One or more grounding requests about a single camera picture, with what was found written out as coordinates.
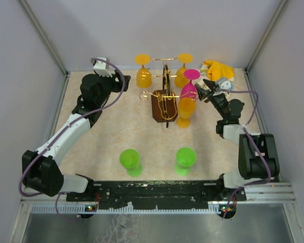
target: white wall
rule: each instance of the white wall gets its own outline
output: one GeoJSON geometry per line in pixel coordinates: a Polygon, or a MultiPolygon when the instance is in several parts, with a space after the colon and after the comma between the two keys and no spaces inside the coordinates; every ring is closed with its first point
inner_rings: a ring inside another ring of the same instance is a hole
{"type": "Polygon", "coordinates": [[[107,56],[123,68],[134,58],[191,53],[192,67],[216,59],[245,67],[279,0],[28,0],[67,70],[107,56]]]}
{"type": "Polygon", "coordinates": [[[304,218],[304,1],[290,1],[251,77],[304,218]]]}
{"type": "Polygon", "coordinates": [[[21,156],[44,141],[63,81],[16,0],[0,1],[0,242],[18,210],[21,156]]]}

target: yellow cloth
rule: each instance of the yellow cloth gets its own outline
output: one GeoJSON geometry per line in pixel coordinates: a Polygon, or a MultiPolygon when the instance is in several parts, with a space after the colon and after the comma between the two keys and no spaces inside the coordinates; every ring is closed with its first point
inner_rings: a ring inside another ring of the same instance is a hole
{"type": "Polygon", "coordinates": [[[208,60],[203,64],[208,67],[207,76],[211,81],[216,81],[221,77],[226,77],[228,80],[230,80],[232,77],[234,77],[233,68],[223,63],[208,60]]]}

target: wooden base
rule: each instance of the wooden base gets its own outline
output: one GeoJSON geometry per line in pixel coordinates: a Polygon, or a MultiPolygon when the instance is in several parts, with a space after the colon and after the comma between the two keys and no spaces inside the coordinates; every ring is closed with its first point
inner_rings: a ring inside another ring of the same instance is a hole
{"type": "MultiPolygon", "coordinates": [[[[153,94],[166,94],[164,90],[155,90],[153,94]]],[[[168,99],[165,98],[163,101],[158,101],[158,98],[155,96],[151,96],[152,101],[152,116],[153,119],[156,120],[158,123],[165,123],[165,122],[174,122],[178,117],[178,110],[177,110],[177,103],[176,98],[168,99]]]]}

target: yellow wine glass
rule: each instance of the yellow wine glass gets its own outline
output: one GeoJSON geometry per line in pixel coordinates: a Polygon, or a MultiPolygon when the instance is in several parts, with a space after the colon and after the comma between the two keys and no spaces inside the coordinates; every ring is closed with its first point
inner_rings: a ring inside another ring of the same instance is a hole
{"type": "Polygon", "coordinates": [[[150,62],[150,56],[147,54],[140,54],[135,57],[135,62],[142,67],[137,71],[136,74],[136,85],[140,88],[148,88],[152,84],[152,77],[150,72],[144,65],[150,62]]]}
{"type": "Polygon", "coordinates": [[[178,103],[177,125],[180,128],[187,128],[191,124],[190,117],[193,115],[196,109],[196,102],[191,98],[182,98],[178,103]]]}
{"type": "Polygon", "coordinates": [[[178,60],[182,63],[182,67],[177,70],[177,77],[174,78],[174,83],[178,88],[183,88],[189,83],[189,80],[183,75],[183,73],[187,70],[186,64],[192,62],[193,57],[189,53],[181,53],[178,56],[178,60]]]}

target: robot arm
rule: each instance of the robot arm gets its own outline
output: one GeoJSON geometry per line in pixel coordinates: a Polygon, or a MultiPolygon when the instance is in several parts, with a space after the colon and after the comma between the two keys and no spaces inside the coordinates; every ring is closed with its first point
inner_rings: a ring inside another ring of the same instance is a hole
{"type": "MultiPolygon", "coordinates": [[[[23,184],[48,196],[59,192],[83,193],[88,185],[89,178],[80,175],[62,175],[59,165],[66,153],[75,142],[98,121],[102,111],[93,112],[85,117],[84,114],[102,108],[111,92],[120,92],[123,86],[120,74],[115,71],[111,74],[101,62],[94,63],[95,74],[83,77],[80,86],[81,95],[77,105],[61,129],[36,151],[26,151],[22,156],[23,173],[29,164],[42,153],[26,174],[23,184]]],[[[125,76],[127,91],[130,76],[125,76]]]]}
{"type": "Polygon", "coordinates": [[[231,83],[226,78],[220,78],[216,82],[207,79],[203,81],[209,89],[203,89],[196,84],[199,99],[201,101],[205,100],[206,103],[211,102],[223,118],[217,121],[216,133],[222,138],[234,142],[239,147],[238,167],[223,175],[224,187],[238,188],[252,181],[259,181],[268,177],[265,165],[245,131],[251,135],[252,140],[259,148],[270,168],[271,176],[278,176],[280,168],[274,136],[272,134],[255,133],[248,130],[247,126],[239,123],[244,103],[238,99],[230,101],[226,99],[223,90],[232,89],[231,83]]]}

